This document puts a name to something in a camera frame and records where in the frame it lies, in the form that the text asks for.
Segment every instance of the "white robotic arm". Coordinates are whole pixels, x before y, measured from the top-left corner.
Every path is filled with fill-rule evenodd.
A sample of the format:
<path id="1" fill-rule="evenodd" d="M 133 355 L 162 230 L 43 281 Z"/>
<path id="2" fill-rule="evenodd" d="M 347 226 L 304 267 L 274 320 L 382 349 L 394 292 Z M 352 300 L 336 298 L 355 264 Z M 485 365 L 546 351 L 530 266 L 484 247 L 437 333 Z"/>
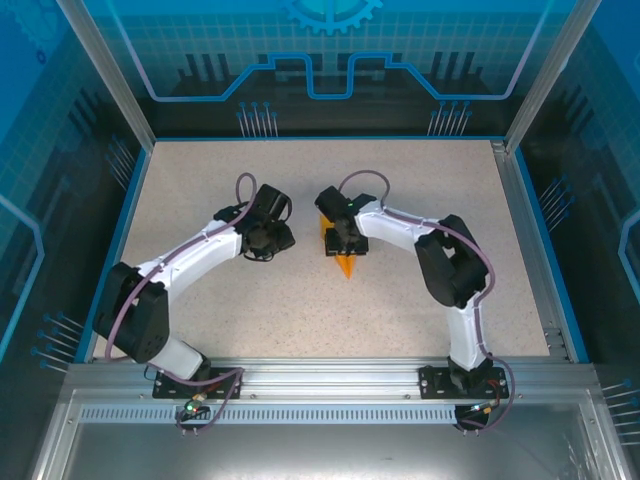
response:
<path id="1" fill-rule="evenodd" d="M 476 322 L 474 297 L 484 290 L 488 274 L 482 260 L 458 236 L 474 242 L 459 217 L 444 220 L 420 219 L 388 207 L 370 195 L 351 200 L 335 187 L 316 199 L 320 212 L 333 223 L 325 235 L 325 249 L 332 255 L 365 255 L 368 239 L 395 245 L 418 257 L 425 284 L 431 295 L 446 308 L 451 335 L 450 378 L 461 391 L 477 385 L 477 379 L 491 368 L 479 338 L 482 322 Z"/>
<path id="2" fill-rule="evenodd" d="M 249 210 L 239 218 L 243 207 Z M 125 308 L 114 342 L 118 348 L 138 363 L 149 363 L 183 380 L 209 378 L 206 357 L 171 334 L 169 307 L 192 283 L 226 260 L 242 254 L 268 261 L 293 246 L 286 219 L 279 219 L 285 208 L 290 214 L 290 199 L 263 185 L 252 205 L 220 210 L 205 228 L 164 255 L 137 267 L 115 265 L 107 277 L 94 330 L 107 338 Z M 135 301 L 127 305 L 125 299 L 150 275 Z"/>
<path id="3" fill-rule="evenodd" d="M 404 212 L 396 211 L 396 213 L 403 217 L 413 217 Z M 355 215 L 355 221 L 358 230 L 365 237 L 377 238 L 413 255 L 417 255 L 416 243 L 420 238 L 434 231 L 431 227 L 416 225 L 389 216 L 383 211 L 378 200 L 371 201 L 360 208 L 360 211 Z M 429 221 L 431 223 L 438 222 L 435 219 L 429 219 Z M 466 371 L 477 368 L 485 359 L 478 345 L 473 308 L 473 301 L 468 301 L 464 308 L 456 306 L 446 308 L 451 339 L 449 357 L 456 365 Z"/>

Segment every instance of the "beige tabletop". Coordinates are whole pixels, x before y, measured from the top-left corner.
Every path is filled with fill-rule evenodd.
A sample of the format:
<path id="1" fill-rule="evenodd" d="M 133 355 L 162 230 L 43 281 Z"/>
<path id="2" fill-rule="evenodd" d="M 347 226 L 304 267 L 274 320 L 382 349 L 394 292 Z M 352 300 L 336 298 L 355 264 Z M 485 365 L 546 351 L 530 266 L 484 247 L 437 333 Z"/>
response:
<path id="1" fill-rule="evenodd" d="M 171 307 L 175 335 L 209 356 L 445 356 L 444 307 L 426 290 L 417 258 L 370 241 L 347 280 L 324 256 L 318 193 L 354 170 L 391 181 L 389 206 L 416 215 L 464 219 L 489 255 L 497 285 L 486 300 L 490 349 L 548 355 L 546 342 L 488 141 L 296 140 L 160 142 L 156 145 L 123 260 L 139 264 L 196 233 L 235 203 L 236 177 L 252 172 L 293 200 L 292 249 L 261 264 L 225 262 Z M 243 189 L 248 195 L 247 186 Z M 380 196 L 375 177 L 345 193 Z M 99 342 L 96 356 L 104 343 Z"/>

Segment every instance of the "metal base plate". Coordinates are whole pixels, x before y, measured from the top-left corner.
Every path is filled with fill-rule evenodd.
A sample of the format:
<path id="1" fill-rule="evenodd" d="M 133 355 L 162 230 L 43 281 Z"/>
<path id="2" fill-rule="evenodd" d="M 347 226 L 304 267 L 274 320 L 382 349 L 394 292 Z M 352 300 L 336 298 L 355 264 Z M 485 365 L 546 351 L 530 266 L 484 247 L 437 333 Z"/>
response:
<path id="1" fill-rule="evenodd" d="M 212 368 L 210 370 L 210 378 L 215 378 L 223 373 L 227 373 L 232 369 L 229 368 Z M 229 388 L 233 385 L 233 381 L 235 380 L 235 375 L 227 378 L 220 382 L 220 385 L 216 386 L 211 391 L 207 392 L 207 399 L 209 400 L 223 400 Z M 231 399 L 236 400 L 240 398 L 240 386 L 236 387 L 235 391 L 231 394 Z M 160 372 L 156 375 L 156 381 L 153 386 L 153 398 L 162 398 L 162 399 L 177 399 L 177 400 L 187 400 L 193 397 L 196 393 L 204 390 L 203 387 L 188 387 L 186 385 L 182 385 L 180 383 L 174 382 L 168 377 L 165 377 Z"/>
<path id="2" fill-rule="evenodd" d="M 501 399 L 509 398 L 505 373 L 499 367 L 491 367 L 488 370 L 487 383 L 466 393 L 453 384 L 448 367 L 426 366 L 418 369 L 420 398 L 423 400 L 492 400 L 496 398 L 496 391 L 488 383 L 489 380 L 495 380 L 498 384 L 502 381 L 504 385 L 498 389 L 498 394 Z"/>

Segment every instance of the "orange object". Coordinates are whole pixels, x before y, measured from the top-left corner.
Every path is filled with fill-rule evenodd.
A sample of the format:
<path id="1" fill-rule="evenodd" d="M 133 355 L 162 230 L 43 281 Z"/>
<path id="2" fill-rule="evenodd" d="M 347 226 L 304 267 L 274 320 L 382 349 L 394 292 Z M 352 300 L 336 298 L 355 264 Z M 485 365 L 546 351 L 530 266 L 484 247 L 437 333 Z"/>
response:
<path id="1" fill-rule="evenodd" d="M 356 265 L 356 256 L 355 255 L 336 255 L 336 262 L 340 265 L 342 272 L 345 277 L 351 279 L 351 274 L 353 273 L 353 268 Z"/>
<path id="2" fill-rule="evenodd" d="M 320 231 L 322 232 L 322 241 L 324 241 L 324 237 L 327 235 L 327 229 L 332 228 L 333 223 L 331 223 L 327 217 L 320 214 Z M 336 255 L 336 262 L 340 265 L 344 276 L 348 279 L 351 279 L 351 275 L 353 274 L 353 269 L 356 265 L 356 256 L 355 255 Z"/>

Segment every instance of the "black mounting bracket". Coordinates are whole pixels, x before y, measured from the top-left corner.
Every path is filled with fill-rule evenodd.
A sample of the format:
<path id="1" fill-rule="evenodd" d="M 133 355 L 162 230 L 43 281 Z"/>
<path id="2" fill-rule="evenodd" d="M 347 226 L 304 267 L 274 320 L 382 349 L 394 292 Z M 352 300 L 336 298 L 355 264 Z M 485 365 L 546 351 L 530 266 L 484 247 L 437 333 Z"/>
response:
<path id="1" fill-rule="evenodd" d="M 497 382 L 498 391 L 490 380 Z M 452 379 L 450 367 L 426 367 L 418 369 L 420 398 L 423 400 L 494 400 L 509 398 L 509 387 L 504 369 L 490 367 L 486 369 L 482 381 L 469 388 L 460 388 Z"/>
<path id="2" fill-rule="evenodd" d="M 227 373 L 233 370 L 232 368 L 209 368 L 208 369 L 208 378 L 216 378 L 220 375 Z M 232 388 L 233 382 L 236 376 L 231 375 L 226 380 L 220 382 L 219 385 L 216 385 L 214 388 L 211 386 L 206 387 L 189 387 L 187 385 L 183 385 L 181 383 L 175 382 L 171 380 L 169 377 L 163 375 L 158 372 L 156 374 L 156 380 L 153 385 L 153 398 L 161 398 L 161 399 L 170 399 L 170 400 L 188 400 L 193 397 L 196 393 L 203 392 L 207 390 L 207 399 L 209 400 L 223 400 L 229 389 Z M 241 386 L 238 385 L 234 392 L 231 394 L 232 400 L 237 400 L 240 398 L 240 389 Z"/>

